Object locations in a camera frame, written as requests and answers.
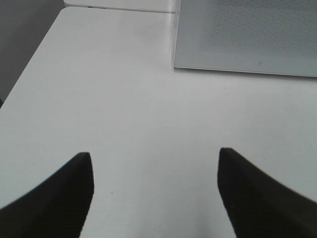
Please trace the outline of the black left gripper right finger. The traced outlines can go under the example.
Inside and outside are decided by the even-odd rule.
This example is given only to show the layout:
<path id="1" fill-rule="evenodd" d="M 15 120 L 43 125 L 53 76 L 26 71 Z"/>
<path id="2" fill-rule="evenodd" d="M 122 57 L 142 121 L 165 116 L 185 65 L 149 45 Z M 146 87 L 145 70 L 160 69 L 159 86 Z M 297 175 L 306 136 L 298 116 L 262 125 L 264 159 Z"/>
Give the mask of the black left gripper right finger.
<path id="1" fill-rule="evenodd" d="M 232 148 L 219 152 L 217 186 L 238 238 L 315 238 L 317 203 Z"/>

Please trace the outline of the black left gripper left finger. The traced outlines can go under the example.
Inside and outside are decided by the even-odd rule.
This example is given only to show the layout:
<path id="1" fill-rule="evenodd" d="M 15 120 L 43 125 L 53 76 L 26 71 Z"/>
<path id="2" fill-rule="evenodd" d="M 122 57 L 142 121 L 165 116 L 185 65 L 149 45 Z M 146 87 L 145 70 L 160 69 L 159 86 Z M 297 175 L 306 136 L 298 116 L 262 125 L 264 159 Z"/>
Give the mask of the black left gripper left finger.
<path id="1" fill-rule="evenodd" d="M 78 238 L 94 195 L 91 156 L 81 152 L 0 210 L 2 238 Z"/>

